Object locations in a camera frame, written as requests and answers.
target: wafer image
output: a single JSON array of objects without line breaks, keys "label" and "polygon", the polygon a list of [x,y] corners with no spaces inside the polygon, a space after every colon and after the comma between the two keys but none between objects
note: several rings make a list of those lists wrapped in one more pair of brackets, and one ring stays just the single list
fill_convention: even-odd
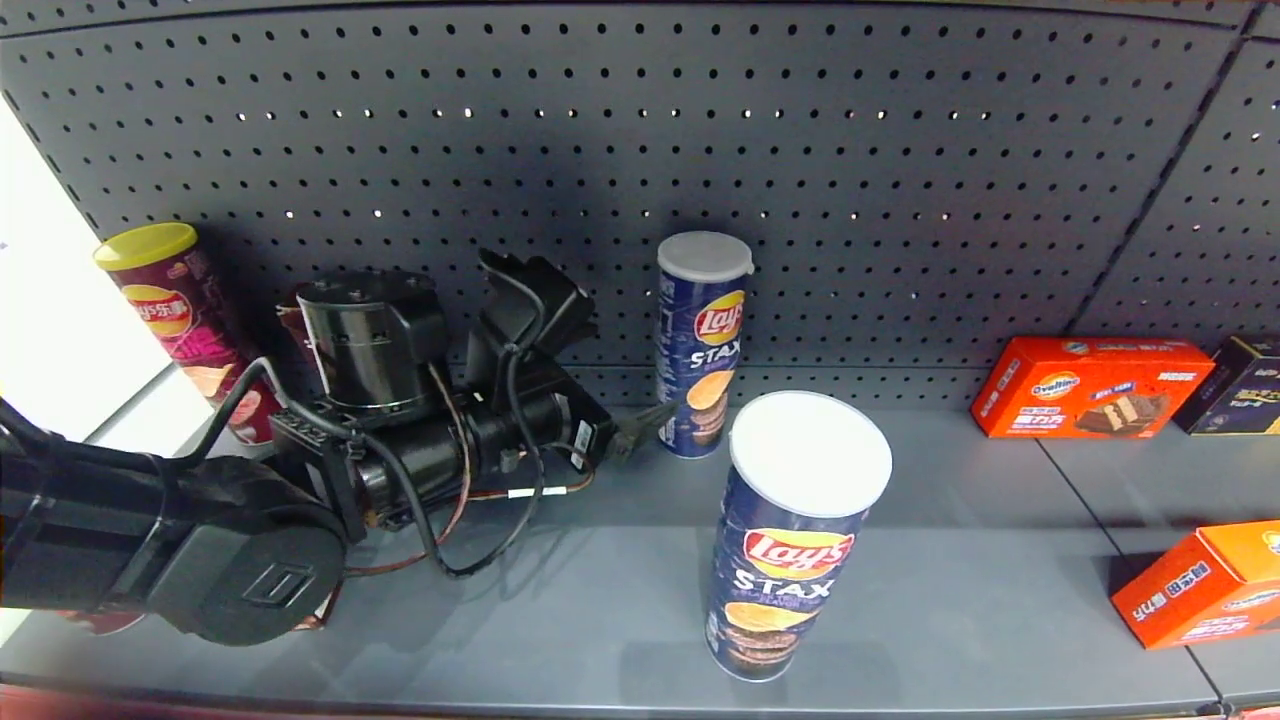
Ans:
[{"label": "wafer image", "polygon": [[1098,434],[1132,436],[1147,429],[1167,409],[1167,395],[1124,395],[1087,410],[1075,421],[1075,428]]},{"label": "wafer image", "polygon": [[758,633],[786,630],[813,618],[817,612],[796,612],[786,607],[773,607],[756,602],[726,602],[724,618],[742,628]]}]

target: potato chip image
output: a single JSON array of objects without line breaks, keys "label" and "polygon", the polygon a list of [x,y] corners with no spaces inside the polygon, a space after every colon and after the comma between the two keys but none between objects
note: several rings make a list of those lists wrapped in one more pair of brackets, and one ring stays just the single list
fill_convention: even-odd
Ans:
[{"label": "potato chip image", "polygon": [[728,389],[730,380],[733,379],[733,370],[718,370],[708,373],[707,377],[694,383],[685,393],[685,401],[694,410],[707,410]]},{"label": "potato chip image", "polygon": [[755,602],[724,603],[724,618],[744,630],[767,633],[786,630],[813,618],[817,612],[796,612],[785,607],[758,605]]},{"label": "potato chip image", "polygon": [[234,366],[234,363],[223,365],[221,368],[192,365],[191,368],[183,368],[182,372],[187,373],[187,377],[191,378],[192,383],[195,383],[200,395],[204,395],[205,397],[214,397],[218,395],[218,389],[223,387],[223,380],[227,379],[228,373],[230,373]]}]

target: blue chip can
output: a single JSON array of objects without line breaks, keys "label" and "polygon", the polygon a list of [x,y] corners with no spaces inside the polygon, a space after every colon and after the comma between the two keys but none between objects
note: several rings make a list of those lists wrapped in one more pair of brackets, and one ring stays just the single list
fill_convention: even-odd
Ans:
[{"label": "blue chip can", "polygon": [[735,678],[765,682],[786,671],[831,598],[892,455],[865,415],[800,391],[749,402],[730,452],[707,643]]},{"label": "blue chip can", "polygon": [[703,457],[728,416],[751,250],[727,234],[680,233],[658,247],[658,400],[680,401],[658,434],[680,457]]}]

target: orange box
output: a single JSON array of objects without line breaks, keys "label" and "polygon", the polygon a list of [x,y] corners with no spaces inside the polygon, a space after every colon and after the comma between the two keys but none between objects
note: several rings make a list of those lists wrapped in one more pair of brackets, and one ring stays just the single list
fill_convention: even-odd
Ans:
[{"label": "orange box", "polygon": [[1015,337],[970,411],[989,437],[1148,438],[1212,369],[1181,340]]},{"label": "orange box", "polygon": [[1147,648],[1280,630],[1280,520],[1199,528],[1111,603]]}]

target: yellow lid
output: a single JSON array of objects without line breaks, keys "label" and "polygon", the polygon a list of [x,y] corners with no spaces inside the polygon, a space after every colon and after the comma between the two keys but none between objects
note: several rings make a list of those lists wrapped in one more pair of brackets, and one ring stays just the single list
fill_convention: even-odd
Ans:
[{"label": "yellow lid", "polygon": [[132,270],[188,250],[196,228],[187,223],[157,223],[124,231],[93,250],[93,261],[106,272]]}]

